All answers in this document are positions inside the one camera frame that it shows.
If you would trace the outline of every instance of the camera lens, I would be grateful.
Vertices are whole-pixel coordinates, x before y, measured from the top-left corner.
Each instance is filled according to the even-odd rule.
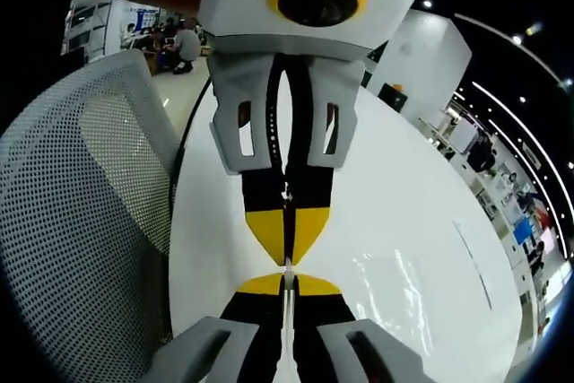
[[[292,22],[308,27],[335,26],[351,18],[357,0],[279,0],[279,11]]]

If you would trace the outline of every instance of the white table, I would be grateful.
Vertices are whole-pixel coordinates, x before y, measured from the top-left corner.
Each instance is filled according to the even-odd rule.
[[[245,280],[281,270],[245,224],[239,177],[222,167],[209,123],[211,90],[187,139],[173,214],[174,335],[219,316]],[[465,182],[400,115],[361,89],[359,125],[335,173],[331,215],[296,271],[336,284],[356,318],[370,318],[419,353],[439,383],[502,382],[521,322],[506,254]],[[286,153],[288,86],[279,96]],[[293,381],[280,366],[275,381]]]

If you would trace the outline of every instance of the glossy white surface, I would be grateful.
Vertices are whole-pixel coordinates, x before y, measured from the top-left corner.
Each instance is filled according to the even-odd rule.
[[[282,81],[280,107],[287,95]],[[244,222],[239,177],[228,177],[219,160],[208,127],[215,104],[209,91],[178,183],[170,250],[174,335],[205,315],[219,316],[243,281],[280,270]],[[494,229],[465,182],[401,116],[364,89],[356,111],[331,216],[297,271],[338,285],[357,318],[373,319],[413,348],[438,383],[502,382],[521,309]],[[286,153],[290,110],[279,117]],[[286,370],[277,378],[290,381]]]

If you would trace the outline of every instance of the white pillar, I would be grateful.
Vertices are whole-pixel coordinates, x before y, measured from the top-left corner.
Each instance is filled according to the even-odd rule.
[[[401,115],[418,126],[419,117],[434,118],[446,108],[471,55],[451,20],[411,10],[388,42],[367,88],[378,95],[385,83],[402,85],[408,100]]]

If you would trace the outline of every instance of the office desk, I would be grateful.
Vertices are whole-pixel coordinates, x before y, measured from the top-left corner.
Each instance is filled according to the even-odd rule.
[[[290,140],[282,80],[279,140]],[[196,112],[178,181],[170,248],[174,335],[219,316],[245,280],[281,271],[254,239],[239,177],[226,175],[209,123]],[[419,353],[440,383],[504,380],[521,322],[506,254],[465,182],[423,136],[361,88],[359,124],[335,173],[331,215],[296,271],[337,285],[356,318],[370,318]],[[290,380],[280,363],[275,381]]]

